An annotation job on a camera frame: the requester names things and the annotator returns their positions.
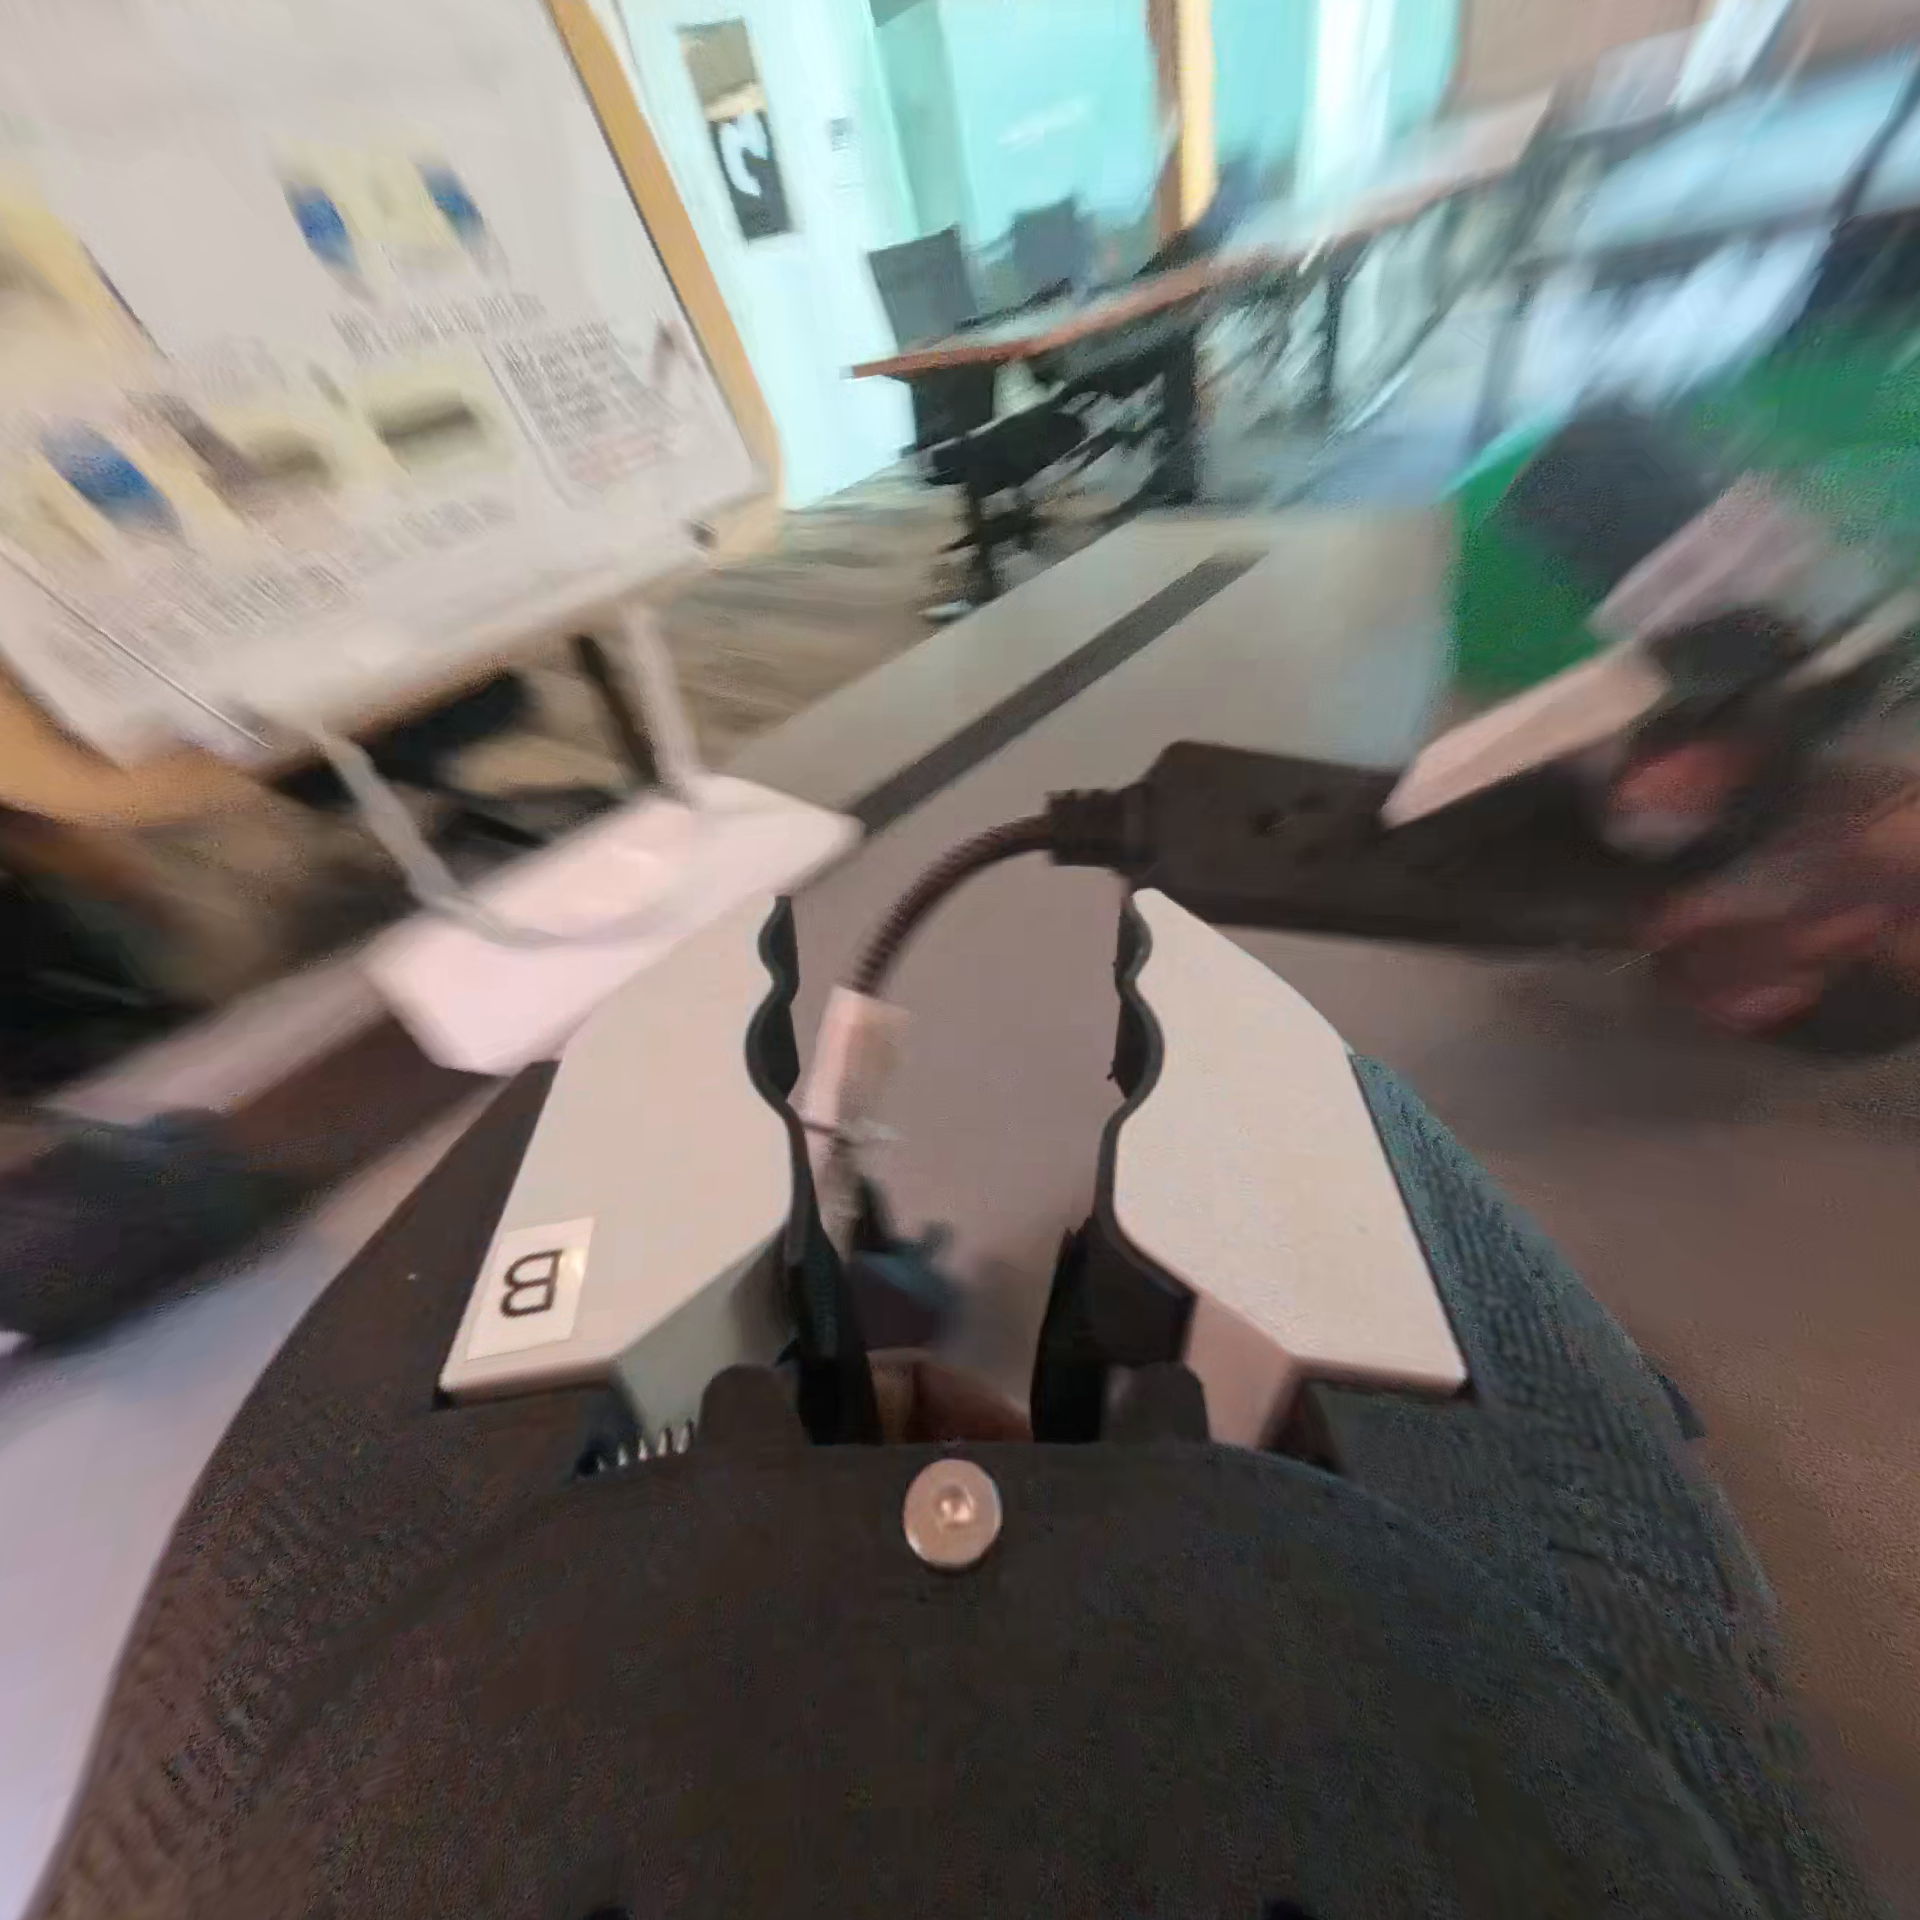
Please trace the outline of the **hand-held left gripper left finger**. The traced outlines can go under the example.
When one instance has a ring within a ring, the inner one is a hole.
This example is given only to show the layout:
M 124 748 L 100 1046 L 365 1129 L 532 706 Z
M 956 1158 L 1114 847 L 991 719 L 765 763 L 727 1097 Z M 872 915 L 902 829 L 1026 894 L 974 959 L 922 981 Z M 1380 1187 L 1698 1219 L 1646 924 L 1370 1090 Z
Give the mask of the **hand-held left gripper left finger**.
M 562 1046 L 464 1322 L 447 1404 L 609 1385 L 678 1443 L 708 1380 L 790 1363 L 817 1443 L 878 1402 L 793 1110 L 793 902 L 754 898 L 606 1002 Z

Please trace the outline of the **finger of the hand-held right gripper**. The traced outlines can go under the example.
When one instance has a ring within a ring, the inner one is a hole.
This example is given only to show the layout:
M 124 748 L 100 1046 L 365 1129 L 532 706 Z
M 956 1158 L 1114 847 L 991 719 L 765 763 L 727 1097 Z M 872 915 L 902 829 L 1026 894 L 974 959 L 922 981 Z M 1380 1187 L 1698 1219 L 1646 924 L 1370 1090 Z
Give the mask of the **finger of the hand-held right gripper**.
M 1425 743 L 1380 803 L 1380 827 L 1401 829 L 1537 767 L 1620 741 L 1671 690 L 1641 647 L 1573 663 Z

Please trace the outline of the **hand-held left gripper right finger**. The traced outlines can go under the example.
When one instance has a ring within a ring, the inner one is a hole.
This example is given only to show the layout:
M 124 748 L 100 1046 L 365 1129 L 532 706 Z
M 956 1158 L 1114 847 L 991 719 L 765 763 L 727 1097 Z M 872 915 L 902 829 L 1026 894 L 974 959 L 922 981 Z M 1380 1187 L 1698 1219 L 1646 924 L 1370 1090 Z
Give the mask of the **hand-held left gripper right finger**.
M 1221 1444 L 1278 1444 L 1309 1387 L 1469 1391 L 1401 1175 L 1333 1023 L 1160 891 L 1120 910 L 1120 1095 L 1031 1377 L 1045 1444 L 1095 1443 L 1144 1372 Z

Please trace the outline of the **black power strip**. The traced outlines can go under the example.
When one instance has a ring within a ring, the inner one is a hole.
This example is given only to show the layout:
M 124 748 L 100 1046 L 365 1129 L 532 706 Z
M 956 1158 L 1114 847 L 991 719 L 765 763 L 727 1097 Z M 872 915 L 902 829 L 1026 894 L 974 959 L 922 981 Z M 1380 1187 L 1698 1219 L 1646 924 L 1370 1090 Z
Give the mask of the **black power strip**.
M 1567 773 L 1524 773 L 1404 825 L 1385 821 L 1392 783 L 1183 741 L 1130 783 L 1052 795 L 1046 854 L 1216 929 L 1486 954 L 1618 948 L 1671 881 L 1602 843 Z

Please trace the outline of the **person's right hand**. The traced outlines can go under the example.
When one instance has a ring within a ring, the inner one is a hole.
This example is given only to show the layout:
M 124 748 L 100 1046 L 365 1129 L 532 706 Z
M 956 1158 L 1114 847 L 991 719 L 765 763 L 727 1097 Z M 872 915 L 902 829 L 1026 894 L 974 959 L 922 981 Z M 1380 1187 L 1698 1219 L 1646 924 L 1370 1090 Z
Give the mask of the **person's right hand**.
M 1775 787 L 1760 735 L 1644 743 L 1620 763 L 1602 827 L 1620 850 L 1703 850 L 1751 829 L 1727 865 L 1661 895 L 1638 931 L 1652 973 L 1706 1022 L 1804 1039 L 1838 1009 L 1914 1023 L 1914 735 L 1815 753 Z

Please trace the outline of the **green plastic bin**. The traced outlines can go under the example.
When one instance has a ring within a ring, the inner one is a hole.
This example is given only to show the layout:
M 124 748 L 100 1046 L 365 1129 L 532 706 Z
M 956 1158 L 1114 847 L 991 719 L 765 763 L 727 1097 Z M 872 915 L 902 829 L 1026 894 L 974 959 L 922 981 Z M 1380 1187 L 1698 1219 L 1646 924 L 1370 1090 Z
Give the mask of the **green plastic bin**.
M 1821 634 L 1913 583 L 1914 322 L 1914 255 L 1841 259 L 1727 369 L 1481 455 L 1452 494 L 1456 681 L 1498 700 L 1736 609 Z

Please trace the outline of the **wooden desk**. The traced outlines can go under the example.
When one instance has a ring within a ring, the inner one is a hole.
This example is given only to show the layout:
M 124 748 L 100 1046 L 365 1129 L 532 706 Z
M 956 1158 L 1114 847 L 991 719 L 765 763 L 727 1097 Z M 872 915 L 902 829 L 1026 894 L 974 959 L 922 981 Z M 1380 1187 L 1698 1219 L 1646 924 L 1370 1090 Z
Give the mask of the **wooden desk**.
M 1248 228 L 1213 251 L 1143 273 L 1089 295 L 1053 295 L 946 335 L 852 363 L 850 379 L 882 377 L 917 386 L 974 369 L 1045 366 L 1066 372 L 1065 386 L 1117 374 L 1120 361 L 1172 356 L 1160 382 L 1164 453 L 1151 473 L 1159 499 L 1190 506 L 1202 487 L 1197 409 L 1197 332 L 1213 313 L 1301 295 L 1313 274 L 1341 276 L 1361 242 L 1330 233 L 1288 238 Z

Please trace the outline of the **black office chair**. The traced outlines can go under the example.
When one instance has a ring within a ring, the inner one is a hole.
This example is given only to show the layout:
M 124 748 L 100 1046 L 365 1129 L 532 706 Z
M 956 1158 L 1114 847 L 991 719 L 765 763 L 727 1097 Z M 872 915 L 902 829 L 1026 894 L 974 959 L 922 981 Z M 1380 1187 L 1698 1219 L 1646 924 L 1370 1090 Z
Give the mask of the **black office chair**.
M 896 347 L 946 335 L 1046 298 L 1080 298 L 1066 278 L 990 310 L 974 285 L 958 228 L 882 246 L 868 255 L 879 309 Z M 1008 366 L 937 374 L 904 386 L 912 413 L 908 459 L 922 483 L 958 494 L 960 537 L 946 550 L 960 563 L 946 599 L 922 609 L 930 626 L 949 626 L 1001 595 L 1001 550 L 1031 550 L 1041 531 L 1041 485 L 1079 473 L 1120 449 L 1154 441 L 1156 462 L 1117 516 L 1189 508 L 1159 499 L 1151 473 L 1164 453 L 1160 382 L 1175 358 L 1122 358 L 1117 374 L 1065 386 L 1062 369 Z

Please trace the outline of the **large research poster board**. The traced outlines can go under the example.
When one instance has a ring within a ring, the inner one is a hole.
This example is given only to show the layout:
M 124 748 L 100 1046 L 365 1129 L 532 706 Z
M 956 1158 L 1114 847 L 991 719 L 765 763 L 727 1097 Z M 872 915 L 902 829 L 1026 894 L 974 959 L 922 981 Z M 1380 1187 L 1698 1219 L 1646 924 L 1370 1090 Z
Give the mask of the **large research poster board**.
M 4 669 L 113 762 L 447 681 L 765 492 L 551 5 L 4 5 Z

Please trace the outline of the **black and white wall poster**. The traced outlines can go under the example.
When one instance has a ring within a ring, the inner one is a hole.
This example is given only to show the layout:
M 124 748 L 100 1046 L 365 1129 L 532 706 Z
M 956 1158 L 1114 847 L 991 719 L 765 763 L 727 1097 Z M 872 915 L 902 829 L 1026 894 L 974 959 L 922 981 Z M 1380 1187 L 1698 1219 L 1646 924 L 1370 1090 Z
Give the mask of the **black and white wall poster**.
M 680 23 L 676 39 L 742 242 L 790 236 L 796 217 L 749 23 L 700 19 Z

